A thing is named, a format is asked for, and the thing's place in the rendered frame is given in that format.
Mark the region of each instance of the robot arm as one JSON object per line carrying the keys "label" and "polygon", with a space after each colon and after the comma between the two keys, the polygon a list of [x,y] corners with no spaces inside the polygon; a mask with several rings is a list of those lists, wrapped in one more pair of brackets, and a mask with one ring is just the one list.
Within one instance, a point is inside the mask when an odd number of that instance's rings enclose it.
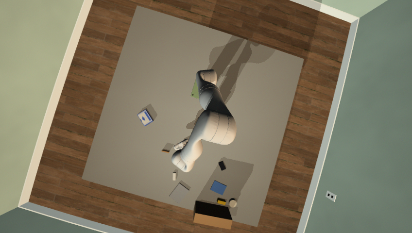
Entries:
{"label": "robot arm", "polygon": [[186,146],[172,155],[172,163],[183,172],[189,172],[203,151],[201,140],[228,145],[236,137],[236,122],[227,109],[222,95],[216,86],[214,70],[201,70],[196,73],[199,102],[205,111],[200,114]]}

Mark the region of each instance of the gray carpet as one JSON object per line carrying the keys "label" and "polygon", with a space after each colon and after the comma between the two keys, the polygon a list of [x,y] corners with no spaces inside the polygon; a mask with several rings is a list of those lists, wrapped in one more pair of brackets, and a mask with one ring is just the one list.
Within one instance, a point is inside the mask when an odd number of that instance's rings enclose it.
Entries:
{"label": "gray carpet", "polygon": [[[196,200],[235,198],[236,222],[258,226],[303,59],[229,34],[137,7],[89,153],[83,179],[193,210]],[[203,141],[188,173],[171,149],[202,112],[191,97],[198,70],[214,69],[237,124],[230,145]],[[147,109],[154,121],[143,126]],[[227,169],[221,171],[218,162]],[[172,173],[177,172],[176,181]],[[223,195],[210,190],[214,181]],[[181,183],[189,192],[169,195]]]}

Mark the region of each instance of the green mat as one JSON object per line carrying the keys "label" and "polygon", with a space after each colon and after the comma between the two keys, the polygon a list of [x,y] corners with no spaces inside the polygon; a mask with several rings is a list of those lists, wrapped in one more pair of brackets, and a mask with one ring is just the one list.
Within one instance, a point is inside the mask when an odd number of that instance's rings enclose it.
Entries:
{"label": "green mat", "polygon": [[196,83],[196,80],[194,81],[194,85],[193,85],[192,93],[190,94],[190,96],[192,96],[193,98],[196,98],[196,99],[198,99],[198,98],[199,98],[199,91],[197,90],[197,83]]}

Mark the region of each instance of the teal wall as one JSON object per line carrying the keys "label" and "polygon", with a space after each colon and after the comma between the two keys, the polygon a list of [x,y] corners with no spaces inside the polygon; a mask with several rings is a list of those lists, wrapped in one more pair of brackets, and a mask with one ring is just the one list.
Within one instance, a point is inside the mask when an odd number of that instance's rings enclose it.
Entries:
{"label": "teal wall", "polygon": [[16,208],[0,216],[2,233],[97,233],[68,222]]}
{"label": "teal wall", "polygon": [[82,4],[83,0],[0,1],[0,215],[18,206]]}
{"label": "teal wall", "polygon": [[412,232],[411,9],[388,0],[359,20],[305,233]]}
{"label": "teal wall", "polygon": [[314,0],[327,6],[362,17],[387,0]]}

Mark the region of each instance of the brown hardwood flooring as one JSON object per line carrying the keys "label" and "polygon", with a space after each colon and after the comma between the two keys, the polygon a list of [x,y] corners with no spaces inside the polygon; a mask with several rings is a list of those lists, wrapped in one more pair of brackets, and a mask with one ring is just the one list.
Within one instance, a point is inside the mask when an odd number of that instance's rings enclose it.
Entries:
{"label": "brown hardwood flooring", "polygon": [[[193,223],[193,211],[82,180],[137,6],[304,58],[258,227]],[[136,233],[294,233],[313,175],[350,23],[289,0],[94,0],[30,202]]]}

